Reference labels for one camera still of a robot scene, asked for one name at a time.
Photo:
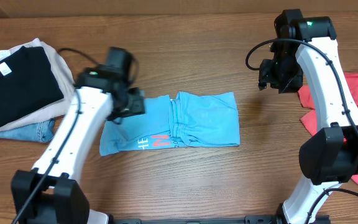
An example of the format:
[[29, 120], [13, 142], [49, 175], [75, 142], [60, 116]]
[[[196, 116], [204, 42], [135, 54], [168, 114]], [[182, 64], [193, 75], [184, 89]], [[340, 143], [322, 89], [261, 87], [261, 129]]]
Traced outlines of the light blue printed t-shirt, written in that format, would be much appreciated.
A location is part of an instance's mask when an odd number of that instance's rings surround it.
[[145, 114], [108, 121], [102, 156], [122, 151], [174, 147], [231, 147], [241, 143], [239, 112], [232, 92], [197, 96], [178, 92], [145, 99]]

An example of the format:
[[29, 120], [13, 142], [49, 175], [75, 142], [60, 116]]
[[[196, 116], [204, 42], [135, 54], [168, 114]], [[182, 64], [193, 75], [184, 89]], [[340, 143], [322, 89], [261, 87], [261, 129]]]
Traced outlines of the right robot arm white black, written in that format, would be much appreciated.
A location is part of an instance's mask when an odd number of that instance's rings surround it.
[[358, 174], [358, 107], [339, 61], [337, 35], [328, 17], [303, 17], [284, 10], [274, 22], [272, 59], [259, 67], [259, 88], [280, 93], [307, 83], [317, 117], [317, 132], [299, 152], [302, 176], [284, 201], [278, 223], [328, 223], [317, 217], [331, 192]]

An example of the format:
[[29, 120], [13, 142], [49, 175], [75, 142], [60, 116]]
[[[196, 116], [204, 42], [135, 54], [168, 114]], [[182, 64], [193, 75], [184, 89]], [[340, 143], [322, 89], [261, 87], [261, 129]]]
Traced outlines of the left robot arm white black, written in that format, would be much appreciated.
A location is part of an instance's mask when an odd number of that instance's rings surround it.
[[112, 215], [90, 208], [80, 179], [101, 125], [145, 113], [144, 95], [132, 87], [138, 72], [130, 52], [111, 47], [104, 64], [78, 75], [51, 143], [30, 171], [17, 170], [12, 178], [13, 223], [113, 223]]

